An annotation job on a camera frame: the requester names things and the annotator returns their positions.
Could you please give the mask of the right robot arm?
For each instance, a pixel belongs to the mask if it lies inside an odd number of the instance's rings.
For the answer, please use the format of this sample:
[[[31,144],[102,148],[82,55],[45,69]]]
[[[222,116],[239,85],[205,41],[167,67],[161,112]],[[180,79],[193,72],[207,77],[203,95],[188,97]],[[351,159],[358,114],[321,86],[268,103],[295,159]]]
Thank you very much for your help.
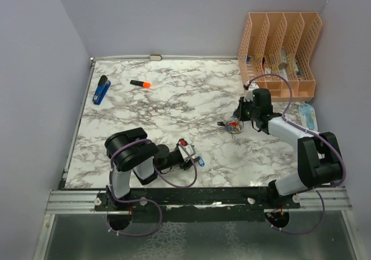
[[[257,132],[279,138],[297,153],[296,171],[268,184],[266,201],[270,207],[280,208],[296,193],[344,178],[344,161],[336,136],[307,130],[275,113],[268,89],[257,88],[240,97],[234,116],[251,122]]]

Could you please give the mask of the blue tag key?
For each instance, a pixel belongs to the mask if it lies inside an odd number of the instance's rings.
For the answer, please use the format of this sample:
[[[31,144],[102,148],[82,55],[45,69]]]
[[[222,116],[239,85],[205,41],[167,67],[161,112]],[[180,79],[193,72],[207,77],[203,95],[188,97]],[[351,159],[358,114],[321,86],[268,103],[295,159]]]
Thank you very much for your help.
[[[200,167],[204,167],[205,166],[205,162],[203,160],[203,158],[201,156],[196,156],[194,158],[194,161],[195,163],[197,163]]]

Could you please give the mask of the keyring with key bunch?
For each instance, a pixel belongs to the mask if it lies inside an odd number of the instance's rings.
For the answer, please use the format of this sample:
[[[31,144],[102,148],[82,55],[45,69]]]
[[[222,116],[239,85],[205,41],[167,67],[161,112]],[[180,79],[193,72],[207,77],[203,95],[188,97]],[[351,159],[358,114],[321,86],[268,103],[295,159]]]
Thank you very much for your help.
[[[232,115],[226,120],[219,119],[217,122],[220,133],[228,133],[232,139],[235,139],[236,135],[243,131],[244,124],[235,115]]]

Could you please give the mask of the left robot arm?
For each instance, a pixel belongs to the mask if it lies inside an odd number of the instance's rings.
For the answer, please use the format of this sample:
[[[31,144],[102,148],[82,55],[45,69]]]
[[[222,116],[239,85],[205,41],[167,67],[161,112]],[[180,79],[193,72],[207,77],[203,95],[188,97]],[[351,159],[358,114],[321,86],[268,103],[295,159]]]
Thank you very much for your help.
[[[131,174],[147,185],[163,177],[165,169],[178,166],[187,170],[199,161],[194,146],[185,139],[179,139],[174,150],[170,150],[167,145],[156,145],[149,140],[143,128],[115,133],[104,146],[111,160],[108,203],[117,211],[127,206]]]

